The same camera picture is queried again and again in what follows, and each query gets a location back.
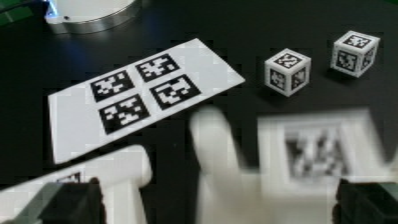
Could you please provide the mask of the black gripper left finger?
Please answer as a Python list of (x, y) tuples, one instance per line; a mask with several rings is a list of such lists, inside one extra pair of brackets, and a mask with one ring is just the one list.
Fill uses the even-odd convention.
[(41, 188), (12, 224), (106, 224), (99, 180), (49, 182)]

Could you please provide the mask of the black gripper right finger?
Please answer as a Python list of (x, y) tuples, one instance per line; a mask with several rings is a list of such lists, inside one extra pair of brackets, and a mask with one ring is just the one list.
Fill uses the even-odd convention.
[(398, 183), (339, 180), (332, 224), (398, 224)]

